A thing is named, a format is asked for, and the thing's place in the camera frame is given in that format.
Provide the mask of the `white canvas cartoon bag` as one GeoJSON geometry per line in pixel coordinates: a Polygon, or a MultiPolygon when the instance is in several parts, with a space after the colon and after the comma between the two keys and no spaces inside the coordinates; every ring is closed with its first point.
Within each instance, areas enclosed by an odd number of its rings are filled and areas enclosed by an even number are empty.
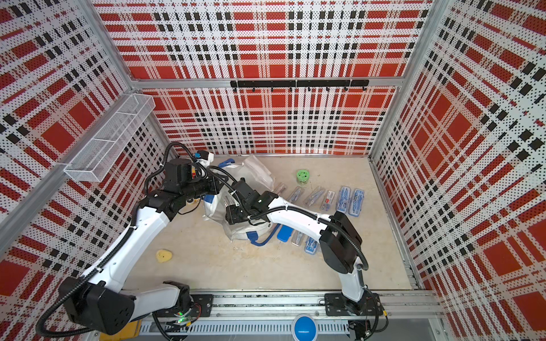
{"type": "Polygon", "coordinates": [[[226,207],[237,205],[246,212],[258,210],[260,196],[274,187],[275,178],[271,171],[254,155],[240,161],[227,159],[209,169],[224,181],[219,194],[204,197],[203,219],[220,225],[230,240],[247,240],[257,247],[266,245],[277,231],[267,219],[251,220],[253,225],[229,225],[226,221],[226,207]]]}

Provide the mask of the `blue plastic pencil case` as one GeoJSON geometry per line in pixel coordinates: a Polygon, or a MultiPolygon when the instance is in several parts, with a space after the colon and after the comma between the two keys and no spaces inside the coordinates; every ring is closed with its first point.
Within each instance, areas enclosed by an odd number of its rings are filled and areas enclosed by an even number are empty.
{"type": "Polygon", "coordinates": [[[277,239],[281,242],[288,242],[293,234],[294,229],[283,225],[277,233],[277,239]]]}

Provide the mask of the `clear case pink small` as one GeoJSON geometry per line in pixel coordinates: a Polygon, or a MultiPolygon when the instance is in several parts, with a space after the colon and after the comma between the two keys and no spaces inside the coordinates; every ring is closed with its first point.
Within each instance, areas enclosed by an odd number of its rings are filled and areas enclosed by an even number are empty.
{"type": "Polygon", "coordinates": [[[284,184],[284,183],[280,183],[278,186],[276,186],[276,188],[274,189],[274,193],[279,195],[279,196],[282,196],[282,194],[284,193],[284,191],[287,190],[287,186],[284,184]]]}

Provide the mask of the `clear compass case small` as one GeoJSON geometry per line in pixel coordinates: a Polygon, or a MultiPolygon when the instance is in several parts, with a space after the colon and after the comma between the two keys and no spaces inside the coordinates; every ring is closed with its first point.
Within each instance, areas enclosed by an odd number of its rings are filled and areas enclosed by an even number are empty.
{"type": "Polygon", "coordinates": [[[304,234],[302,232],[294,232],[293,236],[291,237],[291,243],[295,247],[300,247],[304,241],[304,234]]]}

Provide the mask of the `clear compass case grey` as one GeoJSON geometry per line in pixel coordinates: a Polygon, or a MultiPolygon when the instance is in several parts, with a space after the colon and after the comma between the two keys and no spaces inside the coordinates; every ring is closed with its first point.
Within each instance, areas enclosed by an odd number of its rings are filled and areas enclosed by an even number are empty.
{"type": "Polygon", "coordinates": [[[317,201],[319,201],[322,198],[325,192],[326,192],[325,188],[321,186],[317,186],[314,189],[314,191],[306,198],[306,200],[304,201],[304,205],[306,207],[313,206],[317,201]]]}

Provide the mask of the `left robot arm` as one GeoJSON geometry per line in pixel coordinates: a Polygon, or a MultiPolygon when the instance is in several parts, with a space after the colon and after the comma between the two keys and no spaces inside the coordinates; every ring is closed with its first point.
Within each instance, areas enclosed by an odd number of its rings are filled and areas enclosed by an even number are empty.
{"type": "Polygon", "coordinates": [[[67,338],[94,330],[114,335],[125,325],[153,312],[191,311],[190,288],[165,281],[149,291],[126,291],[129,273],[154,238],[186,206],[188,200],[216,195],[221,183],[207,172],[212,153],[200,150],[187,159],[164,155],[162,166],[150,176],[165,174],[162,187],[147,190],[137,203],[129,227],[79,278],[67,278],[58,289],[59,299],[36,324],[44,338],[67,338]]]}

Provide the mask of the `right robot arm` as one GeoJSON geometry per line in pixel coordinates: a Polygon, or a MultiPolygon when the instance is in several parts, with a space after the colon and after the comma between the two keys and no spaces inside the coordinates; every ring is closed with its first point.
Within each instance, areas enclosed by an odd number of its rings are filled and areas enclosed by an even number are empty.
{"type": "Polygon", "coordinates": [[[208,174],[219,180],[236,201],[226,208],[228,224],[280,224],[311,237],[320,244],[325,263],[339,275],[348,314],[364,313],[369,290],[363,273],[369,270],[369,264],[361,249],[362,239],[345,214],[319,214],[294,205],[276,193],[258,193],[244,178],[236,180],[217,166],[209,166],[208,174]]]}

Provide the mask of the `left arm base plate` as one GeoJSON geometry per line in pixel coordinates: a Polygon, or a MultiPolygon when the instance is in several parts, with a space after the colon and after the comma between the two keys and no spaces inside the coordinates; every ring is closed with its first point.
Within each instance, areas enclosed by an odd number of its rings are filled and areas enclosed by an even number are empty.
{"type": "Polygon", "coordinates": [[[186,321],[201,317],[210,317],[213,308],[213,300],[214,295],[212,294],[191,295],[189,308],[174,310],[172,315],[177,318],[183,318],[186,321]]]}

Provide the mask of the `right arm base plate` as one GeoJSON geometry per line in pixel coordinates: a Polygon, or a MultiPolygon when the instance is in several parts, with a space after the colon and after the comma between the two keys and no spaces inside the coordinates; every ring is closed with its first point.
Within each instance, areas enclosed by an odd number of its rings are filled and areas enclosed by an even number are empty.
{"type": "Polygon", "coordinates": [[[384,308],[378,294],[365,292],[355,302],[340,293],[325,294],[324,305],[328,316],[376,316],[383,315],[384,308]]]}

